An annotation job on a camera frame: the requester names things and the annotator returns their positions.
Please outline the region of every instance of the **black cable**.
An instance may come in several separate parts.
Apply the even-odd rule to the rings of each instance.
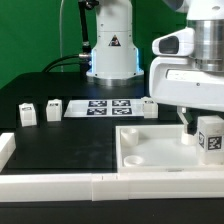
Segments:
[[[80,63],[78,62],[71,62],[71,63],[60,63],[60,64],[56,64],[56,65],[53,65],[51,66],[49,69],[47,69],[45,72],[50,72],[53,68],[56,68],[56,67],[60,67],[60,66],[65,66],[65,65],[79,65]]]
[[[86,23],[85,2],[78,2],[78,5],[79,5],[80,21],[82,28],[82,41],[89,42],[88,29]]]
[[[79,58],[79,55],[78,54],[73,54],[73,55],[68,55],[68,56],[64,56],[62,58],[59,58],[59,59],[56,59],[54,61],[52,61],[50,64],[48,64],[42,72],[46,72],[49,68],[51,68],[53,65],[57,64],[58,62],[61,62],[61,61],[65,61],[67,59],[71,59],[71,58]]]

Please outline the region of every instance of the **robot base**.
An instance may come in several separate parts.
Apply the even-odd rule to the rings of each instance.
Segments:
[[[127,86],[133,84],[137,80],[144,79],[144,71],[139,70],[134,76],[127,79],[104,79],[93,75],[87,75],[87,81],[104,86]]]

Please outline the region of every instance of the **warning label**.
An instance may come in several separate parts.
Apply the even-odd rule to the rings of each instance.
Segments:
[[[120,47],[121,46],[116,35],[113,36],[109,46],[112,46],[112,47]]]

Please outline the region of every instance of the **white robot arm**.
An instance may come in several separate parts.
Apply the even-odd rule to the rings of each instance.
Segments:
[[[164,0],[187,28],[153,42],[150,95],[158,103],[224,111],[224,1]]]

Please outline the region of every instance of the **small white block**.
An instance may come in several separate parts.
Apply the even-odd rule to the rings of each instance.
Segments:
[[[204,164],[224,163],[224,120],[219,116],[198,118],[197,153]]]
[[[61,121],[62,116],[62,101],[49,100],[46,108],[47,121]]]
[[[19,105],[19,112],[23,127],[37,124],[36,111],[32,103]]]
[[[14,133],[3,133],[0,136],[0,172],[16,148]]]
[[[143,97],[141,100],[144,118],[158,118],[158,104],[149,97]]]

